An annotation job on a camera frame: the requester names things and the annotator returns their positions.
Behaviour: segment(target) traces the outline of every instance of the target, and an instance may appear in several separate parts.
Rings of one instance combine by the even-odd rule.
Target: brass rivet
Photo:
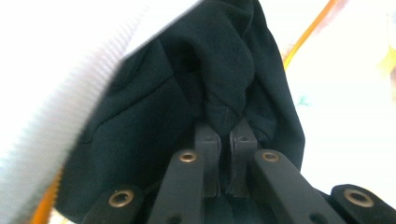
[[[194,152],[184,152],[183,154],[181,154],[179,156],[179,158],[181,161],[184,161],[184,162],[192,162],[197,159],[197,154]]]
[[[117,190],[108,199],[108,204],[112,207],[120,208],[134,199],[134,192],[129,189]]]
[[[351,203],[356,204],[360,207],[373,207],[374,201],[364,192],[357,189],[346,189],[344,190],[344,197],[347,198]]]
[[[276,155],[274,152],[264,152],[262,153],[262,158],[265,161],[279,161],[279,156]]]

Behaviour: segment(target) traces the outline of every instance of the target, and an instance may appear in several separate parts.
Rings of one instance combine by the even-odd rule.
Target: orange strip
[[[298,39],[297,43],[290,50],[289,54],[286,56],[285,61],[283,62],[283,66],[285,70],[288,69],[291,59],[297,53],[299,48],[304,44],[306,39],[308,39],[308,37],[312,35],[312,33],[318,28],[320,23],[323,21],[323,19],[329,14],[329,12],[334,8],[334,6],[337,5],[339,1],[340,0],[330,0],[329,3],[326,5],[326,7],[321,10],[321,12],[315,18],[315,20],[305,30],[303,35]]]
[[[61,181],[62,172],[56,175],[52,184],[47,189],[40,204],[30,220],[30,224],[47,224],[50,220],[50,212],[58,194],[58,188]]]

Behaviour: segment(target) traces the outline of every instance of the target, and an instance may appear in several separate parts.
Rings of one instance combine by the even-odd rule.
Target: black fabric
[[[180,136],[247,118],[264,148],[301,168],[304,134],[257,0],[206,0],[127,59],[66,166],[57,209],[83,219],[108,188],[161,179]]]

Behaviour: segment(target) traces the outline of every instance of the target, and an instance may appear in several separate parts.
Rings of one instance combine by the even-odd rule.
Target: white textured fabric
[[[0,3],[0,224],[29,217],[121,60],[198,2]]]

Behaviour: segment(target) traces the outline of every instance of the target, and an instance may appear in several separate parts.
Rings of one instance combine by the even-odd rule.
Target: dark cloth
[[[304,133],[257,0],[206,0],[127,59],[74,148],[57,209],[75,222],[119,184],[159,181],[198,119],[226,135],[246,117],[300,169]]]

